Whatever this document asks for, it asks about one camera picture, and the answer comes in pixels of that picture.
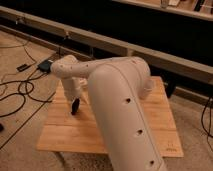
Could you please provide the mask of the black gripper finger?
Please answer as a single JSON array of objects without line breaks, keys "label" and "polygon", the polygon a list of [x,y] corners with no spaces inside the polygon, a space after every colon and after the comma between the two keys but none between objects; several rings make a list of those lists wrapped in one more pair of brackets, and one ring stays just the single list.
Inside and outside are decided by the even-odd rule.
[{"label": "black gripper finger", "polygon": [[74,102],[72,103],[72,109],[71,109],[71,114],[75,115],[79,109],[79,105],[80,105],[80,99],[77,98],[74,100]]}]

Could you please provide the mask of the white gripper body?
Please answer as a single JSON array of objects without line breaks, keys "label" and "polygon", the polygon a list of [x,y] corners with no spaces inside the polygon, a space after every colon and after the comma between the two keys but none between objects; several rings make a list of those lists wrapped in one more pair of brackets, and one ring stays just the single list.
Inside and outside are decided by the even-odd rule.
[{"label": "white gripper body", "polygon": [[64,95],[68,101],[73,102],[81,97],[82,87],[79,78],[62,79],[61,82],[64,88]]}]

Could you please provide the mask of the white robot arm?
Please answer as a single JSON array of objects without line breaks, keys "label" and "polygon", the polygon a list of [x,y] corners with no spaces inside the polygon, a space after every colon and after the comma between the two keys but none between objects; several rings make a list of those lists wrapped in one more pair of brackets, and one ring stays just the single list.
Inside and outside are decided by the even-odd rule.
[{"label": "white robot arm", "polygon": [[140,57],[113,57],[80,62],[68,55],[51,64],[65,97],[81,95],[87,80],[90,105],[114,171],[168,171],[140,100],[152,90],[150,69]]}]

